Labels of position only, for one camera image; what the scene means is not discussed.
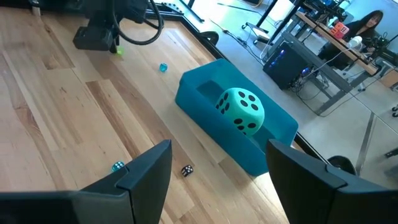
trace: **long black hair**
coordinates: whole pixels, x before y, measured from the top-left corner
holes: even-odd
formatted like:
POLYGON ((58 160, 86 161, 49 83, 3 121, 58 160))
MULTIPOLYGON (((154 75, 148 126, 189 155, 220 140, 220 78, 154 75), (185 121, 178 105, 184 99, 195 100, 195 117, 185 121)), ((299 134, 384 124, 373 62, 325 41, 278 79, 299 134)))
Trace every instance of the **long black hair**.
POLYGON ((380 11, 380 10, 373 11, 373 12, 369 13, 367 16, 363 17, 363 18, 360 20, 361 27, 366 26, 366 24, 367 24, 374 16, 377 16, 377 17, 379 18, 379 21, 377 22, 376 25, 374 25, 373 27, 371 27, 371 28, 369 28, 369 29, 375 29, 375 28, 377 27, 377 25, 379 25, 379 23, 381 22, 381 20, 382 20, 382 18, 383 18, 383 16, 384 16, 384 13, 383 13, 382 11, 380 11))

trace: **hardwood plank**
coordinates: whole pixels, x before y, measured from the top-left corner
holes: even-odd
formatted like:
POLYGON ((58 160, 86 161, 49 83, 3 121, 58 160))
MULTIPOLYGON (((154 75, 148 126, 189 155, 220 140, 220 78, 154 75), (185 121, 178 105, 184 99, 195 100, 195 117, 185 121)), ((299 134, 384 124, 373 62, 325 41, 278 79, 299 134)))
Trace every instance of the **hardwood plank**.
POLYGON ((2 35, 0 45, 8 51, 23 45, 37 54, 46 69, 74 67, 69 56, 54 36, 50 27, 38 17, 32 17, 29 10, 7 9, 0 14, 2 35))
POLYGON ((0 189, 61 189, 62 176, 49 167, 49 149, 2 55, 0 67, 0 189))
POLYGON ((266 197, 252 179, 245 175, 244 170, 237 166, 232 158, 225 158, 220 162, 220 166, 239 191, 242 192, 253 210, 256 211, 256 215, 260 220, 263 220, 264 223, 289 223, 286 217, 284 217, 283 209, 278 204, 278 198, 271 200, 271 198, 266 197))
MULTIPOLYGON (((179 22, 150 45, 122 40, 118 56, 75 48, 82 17, 0 8, 0 19, 0 190, 81 189, 171 139, 160 223, 287 223, 269 176, 248 176, 174 103, 182 73, 214 60, 179 22)), ((134 39, 155 32, 121 25, 134 39)))

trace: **desk leg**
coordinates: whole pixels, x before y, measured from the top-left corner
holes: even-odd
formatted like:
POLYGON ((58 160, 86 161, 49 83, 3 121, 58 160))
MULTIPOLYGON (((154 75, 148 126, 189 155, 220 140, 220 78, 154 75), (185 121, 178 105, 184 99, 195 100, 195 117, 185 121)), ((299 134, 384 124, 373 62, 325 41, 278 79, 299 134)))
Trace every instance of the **desk leg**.
POLYGON ((390 69, 391 69, 390 66, 387 66, 387 65, 383 66, 382 70, 379 72, 379 74, 380 74, 379 76, 383 77, 390 69))
POLYGON ((346 69, 344 69, 344 71, 349 71, 351 70, 353 67, 355 66, 355 62, 351 63, 351 65, 349 65, 346 69))
POLYGON ((299 24, 299 23, 300 23, 300 18, 298 16, 294 15, 292 23, 286 28, 285 31, 292 32, 294 27, 296 27, 297 24, 299 24))
POLYGON ((308 29, 308 24, 304 23, 303 27, 301 27, 298 32, 296 33, 296 35, 294 35, 297 39, 299 39, 301 36, 303 36, 303 34, 305 33, 305 31, 308 29))
POLYGON ((327 109, 329 109, 331 106, 333 106, 337 101, 342 99, 346 93, 343 90, 340 90, 336 95, 334 95, 330 100, 326 101, 319 109, 315 111, 317 115, 321 115, 323 112, 325 112, 327 109))
POLYGON ((356 88, 359 84, 361 84, 362 82, 364 82, 367 78, 369 77, 369 73, 367 71, 364 71, 363 73, 361 73, 358 77, 356 77, 351 83, 350 85, 354 88, 356 88))
POLYGON ((319 81, 317 78, 311 78, 310 81, 320 90, 322 93, 324 93, 329 99, 333 98, 332 95, 330 95, 327 92, 327 89, 325 88, 324 84, 319 81))

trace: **black stand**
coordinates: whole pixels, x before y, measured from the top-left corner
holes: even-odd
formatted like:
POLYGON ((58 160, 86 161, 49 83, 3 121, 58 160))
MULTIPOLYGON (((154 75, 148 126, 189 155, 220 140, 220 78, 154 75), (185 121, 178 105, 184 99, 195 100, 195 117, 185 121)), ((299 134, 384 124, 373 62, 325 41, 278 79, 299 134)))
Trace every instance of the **black stand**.
POLYGON ((188 4, 184 2, 184 0, 180 0, 180 2, 192 13, 192 15, 199 21, 204 22, 205 20, 202 19, 197 13, 192 10, 193 3, 195 0, 189 0, 188 4))
POLYGON ((269 39, 268 43, 272 45, 272 41, 278 36, 278 34, 282 31, 282 29, 286 26, 286 24, 290 21, 290 19, 296 14, 297 10, 299 7, 305 2, 305 0, 298 0, 293 7, 293 9, 290 11, 290 13, 286 16, 286 18, 280 23, 278 28, 276 28, 274 35, 269 39))
POLYGON ((257 39, 253 41, 253 44, 256 45, 258 41, 262 43, 268 43, 268 30, 261 29, 260 26, 266 19, 266 17, 269 15, 271 12, 272 8, 276 5, 276 2, 278 0, 273 0, 272 3, 268 6, 267 10, 265 13, 261 16, 260 20, 257 22, 256 25, 251 24, 250 22, 245 23, 245 25, 242 25, 242 29, 245 29, 247 26, 250 27, 251 30, 253 30, 254 34, 256 35, 257 39))
POLYGON ((120 36, 118 35, 114 40, 113 43, 111 45, 111 48, 109 49, 109 51, 112 54, 116 54, 118 52, 118 46, 120 44, 120 36))

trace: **teal die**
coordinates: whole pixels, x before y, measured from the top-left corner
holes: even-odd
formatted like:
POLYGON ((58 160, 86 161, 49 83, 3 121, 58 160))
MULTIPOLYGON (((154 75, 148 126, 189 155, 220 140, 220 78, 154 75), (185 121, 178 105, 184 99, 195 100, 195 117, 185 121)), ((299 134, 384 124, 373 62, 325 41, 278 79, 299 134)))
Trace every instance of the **teal die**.
POLYGON ((217 100, 216 108, 245 135, 255 134, 264 122, 264 107, 259 98, 242 88, 230 88, 217 100))
POLYGON ((121 169, 122 167, 124 167, 124 163, 122 161, 117 161, 117 162, 115 162, 115 164, 113 164, 112 171, 115 172, 115 171, 121 169))

